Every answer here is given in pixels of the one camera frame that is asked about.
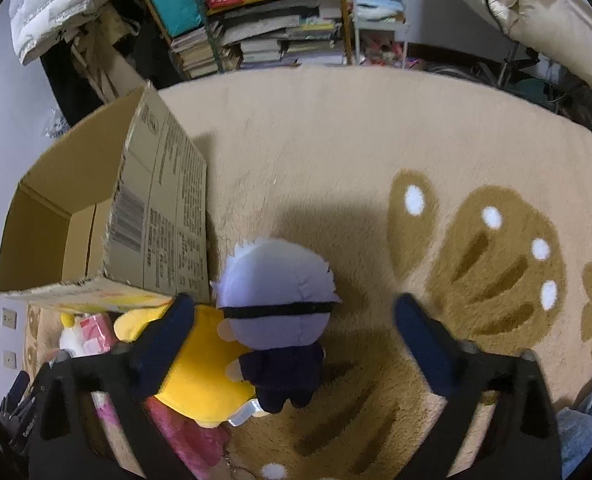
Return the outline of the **lower wall socket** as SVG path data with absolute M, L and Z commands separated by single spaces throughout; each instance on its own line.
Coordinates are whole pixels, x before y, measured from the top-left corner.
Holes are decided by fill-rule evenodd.
M 16 370 L 17 368 L 17 356 L 14 351 L 4 350 L 2 353 L 2 363 L 5 368 L 9 370 Z

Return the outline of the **yellow plush toy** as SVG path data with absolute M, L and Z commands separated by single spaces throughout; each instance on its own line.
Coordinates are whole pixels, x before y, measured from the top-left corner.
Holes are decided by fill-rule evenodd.
M 119 315 L 114 322 L 117 338 L 136 344 L 132 362 L 136 398 L 154 396 L 204 428 L 232 418 L 256 391 L 247 380 L 233 380 L 226 374 L 228 366 L 248 349 L 219 336 L 223 320 L 221 311 L 189 297 Z

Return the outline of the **wall socket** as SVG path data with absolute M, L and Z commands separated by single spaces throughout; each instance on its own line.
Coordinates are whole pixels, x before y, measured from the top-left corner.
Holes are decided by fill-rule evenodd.
M 3 308 L 1 315 L 1 324 L 3 327 L 15 330 L 17 327 L 17 312 L 12 309 Z
M 2 353 L 2 363 L 5 368 L 9 370 L 16 370 L 17 368 L 17 356 L 14 351 L 4 350 Z

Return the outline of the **pink tissue pack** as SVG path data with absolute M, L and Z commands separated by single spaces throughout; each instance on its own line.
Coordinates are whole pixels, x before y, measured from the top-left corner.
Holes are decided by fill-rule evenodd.
M 86 356 L 110 352 L 116 344 L 113 323 L 106 313 L 86 316 L 79 324 L 82 331 L 82 348 Z

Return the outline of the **beige hanging garment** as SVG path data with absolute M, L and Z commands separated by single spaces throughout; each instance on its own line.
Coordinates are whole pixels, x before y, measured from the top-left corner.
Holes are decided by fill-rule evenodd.
M 115 48 L 118 41 L 136 36 L 110 5 L 82 25 L 70 44 L 78 73 L 87 79 L 103 104 L 116 101 L 145 84 L 145 80 Z

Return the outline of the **brown cardboard box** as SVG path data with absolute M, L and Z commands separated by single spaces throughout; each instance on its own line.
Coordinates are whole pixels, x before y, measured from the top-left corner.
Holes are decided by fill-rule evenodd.
M 84 118 L 16 186 L 0 295 L 70 312 L 209 298 L 207 164 L 146 84 Z

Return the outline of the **white rolling cart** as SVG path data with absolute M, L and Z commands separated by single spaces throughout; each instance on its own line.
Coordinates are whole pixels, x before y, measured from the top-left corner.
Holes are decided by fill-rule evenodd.
M 349 0 L 357 65 L 405 68 L 408 55 L 407 0 Z

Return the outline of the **blue jeans leg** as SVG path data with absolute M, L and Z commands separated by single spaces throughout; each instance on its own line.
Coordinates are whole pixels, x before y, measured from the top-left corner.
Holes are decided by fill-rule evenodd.
M 592 449 L 592 389 L 576 408 L 556 414 L 561 440 L 562 478 L 568 479 Z

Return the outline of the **beige paw-print rug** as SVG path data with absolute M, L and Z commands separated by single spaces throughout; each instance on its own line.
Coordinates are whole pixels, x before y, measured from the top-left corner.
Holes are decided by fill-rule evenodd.
M 157 91 L 207 164 L 208 282 L 281 237 L 342 304 L 308 408 L 233 434 L 244 478 L 390 479 L 440 402 L 396 336 L 412 292 L 453 335 L 537 353 L 554 401 L 592 378 L 592 132 L 482 84 L 381 67 L 240 70 Z

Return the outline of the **white-haired blindfolded plush doll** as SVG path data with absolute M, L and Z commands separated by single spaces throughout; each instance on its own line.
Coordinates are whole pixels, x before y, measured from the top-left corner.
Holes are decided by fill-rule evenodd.
M 219 336 L 246 348 L 226 376 L 254 388 L 230 423 L 279 414 L 287 403 L 307 406 L 320 386 L 320 338 L 340 304 L 325 258 L 280 238 L 246 240 L 226 257 L 212 289 L 223 315 Z

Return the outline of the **pink plush bear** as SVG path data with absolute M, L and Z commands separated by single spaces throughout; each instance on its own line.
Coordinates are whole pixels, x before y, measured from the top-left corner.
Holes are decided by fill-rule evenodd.
M 230 440 L 229 431 L 217 426 L 203 428 L 193 419 L 159 402 L 154 396 L 144 406 L 156 428 L 165 437 L 186 468 L 197 479 L 208 479 L 211 469 L 218 465 Z

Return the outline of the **upper wall socket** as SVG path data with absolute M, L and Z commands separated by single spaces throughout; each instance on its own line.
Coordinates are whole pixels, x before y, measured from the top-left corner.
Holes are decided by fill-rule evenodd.
M 1 324 L 3 327 L 15 330 L 17 327 L 17 312 L 12 309 L 3 308 L 1 315 Z

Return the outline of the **wooden bookshelf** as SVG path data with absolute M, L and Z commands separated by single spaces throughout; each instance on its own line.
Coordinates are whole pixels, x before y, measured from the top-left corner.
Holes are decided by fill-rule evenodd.
M 185 80 L 351 63 L 347 0 L 145 0 Z

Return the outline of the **stack of books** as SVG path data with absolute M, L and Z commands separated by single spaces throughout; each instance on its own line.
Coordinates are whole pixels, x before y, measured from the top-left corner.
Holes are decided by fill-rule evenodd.
M 174 38 L 170 50 L 188 79 L 234 70 L 345 65 L 339 0 L 269 0 L 209 15 Z

